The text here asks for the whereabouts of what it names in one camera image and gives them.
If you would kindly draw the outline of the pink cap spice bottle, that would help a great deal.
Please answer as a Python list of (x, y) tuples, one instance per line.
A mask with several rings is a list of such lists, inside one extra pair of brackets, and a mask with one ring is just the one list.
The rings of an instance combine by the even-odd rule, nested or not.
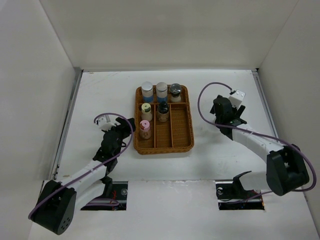
[(150, 127), (150, 122), (148, 120), (142, 120), (139, 123), (139, 135), (143, 140), (148, 140), (151, 138), (152, 133), (151, 133), (151, 127)]

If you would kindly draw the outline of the yellow cap spice bottle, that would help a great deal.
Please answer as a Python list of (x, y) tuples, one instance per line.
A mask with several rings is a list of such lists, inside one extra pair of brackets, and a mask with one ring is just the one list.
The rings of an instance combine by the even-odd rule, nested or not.
[(153, 119), (152, 108), (149, 103), (143, 103), (141, 106), (141, 119), (151, 122)]

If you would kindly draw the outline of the dark cap brown spice jar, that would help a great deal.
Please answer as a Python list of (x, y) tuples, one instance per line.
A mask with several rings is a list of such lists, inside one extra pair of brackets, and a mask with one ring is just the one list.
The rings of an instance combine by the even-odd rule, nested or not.
[(157, 119), (164, 123), (169, 119), (170, 107), (166, 101), (162, 101), (157, 106)]

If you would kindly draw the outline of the black cap sugar grinder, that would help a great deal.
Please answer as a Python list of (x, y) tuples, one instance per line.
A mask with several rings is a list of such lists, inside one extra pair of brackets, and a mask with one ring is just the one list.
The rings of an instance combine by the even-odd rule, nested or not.
[(171, 102), (173, 103), (180, 103), (182, 101), (181, 97), (181, 92), (182, 92), (182, 87), (178, 83), (173, 83), (170, 85), (169, 88), (170, 94), (171, 94)]

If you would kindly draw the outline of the blue label silver cap bottle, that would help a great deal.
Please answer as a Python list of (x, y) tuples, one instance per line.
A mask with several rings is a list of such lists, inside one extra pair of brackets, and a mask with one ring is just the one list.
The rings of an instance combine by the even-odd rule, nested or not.
[(149, 81), (143, 82), (141, 85), (142, 99), (145, 103), (154, 101), (153, 84)]

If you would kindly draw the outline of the tall blue label bottle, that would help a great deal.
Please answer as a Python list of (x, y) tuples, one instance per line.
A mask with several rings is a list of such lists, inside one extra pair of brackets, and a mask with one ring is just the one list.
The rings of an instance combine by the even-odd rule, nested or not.
[(168, 101), (168, 85), (165, 82), (156, 85), (156, 98), (158, 103)]

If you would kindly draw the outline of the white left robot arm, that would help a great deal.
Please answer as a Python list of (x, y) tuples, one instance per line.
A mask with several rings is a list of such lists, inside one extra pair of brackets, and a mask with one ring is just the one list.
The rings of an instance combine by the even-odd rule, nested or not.
[(116, 167), (118, 157), (128, 148), (124, 142), (134, 137), (135, 119), (116, 114), (116, 124), (104, 130), (100, 147), (87, 166), (60, 181), (48, 181), (40, 193), (28, 219), (56, 235), (71, 225), (75, 211), (95, 206), (93, 199), (108, 199), (112, 195), (112, 179), (108, 176)]

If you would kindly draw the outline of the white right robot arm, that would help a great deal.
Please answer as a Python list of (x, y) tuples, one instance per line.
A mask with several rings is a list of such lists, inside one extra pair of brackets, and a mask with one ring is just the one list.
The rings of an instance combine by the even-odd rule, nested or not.
[(278, 196), (309, 183), (310, 177), (303, 157), (287, 143), (270, 140), (254, 134), (254, 130), (241, 119), (244, 105), (236, 106), (231, 97), (218, 95), (213, 100), (210, 113), (215, 115), (215, 124), (220, 132), (235, 141), (266, 163), (266, 183)]

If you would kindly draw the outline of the brown wicker divided basket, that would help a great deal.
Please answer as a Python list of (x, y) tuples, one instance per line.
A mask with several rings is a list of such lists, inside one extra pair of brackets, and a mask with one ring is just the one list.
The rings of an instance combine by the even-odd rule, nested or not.
[(136, 133), (133, 145), (141, 155), (186, 153), (194, 147), (194, 132), (190, 109), (189, 93), (186, 86), (182, 85), (181, 102), (171, 102), (168, 96), (168, 120), (160, 122), (157, 118), (158, 103), (151, 103), (152, 120), (150, 122), (151, 137), (143, 139), (139, 128), (142, 120), (143, 94), (142, 88), (135, 91), (134, 118)]

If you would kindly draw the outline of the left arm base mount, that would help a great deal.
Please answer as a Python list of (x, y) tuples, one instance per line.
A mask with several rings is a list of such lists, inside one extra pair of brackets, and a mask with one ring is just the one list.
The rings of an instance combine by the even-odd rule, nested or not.
[(129, 183), (127, 181), (113, 181), (106, 176), (102, 179), (104, 190), (81, 211), (126, 211)]

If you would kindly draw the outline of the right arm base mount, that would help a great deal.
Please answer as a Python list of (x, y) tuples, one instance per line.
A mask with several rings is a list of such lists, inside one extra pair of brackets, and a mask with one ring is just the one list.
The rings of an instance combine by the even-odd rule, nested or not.
[(240, 178), (251, 171), (245, 171), (227, 180), (216, 180), (217, 205), (220, 211), (265, 210), (260, 190), (245, 190)]

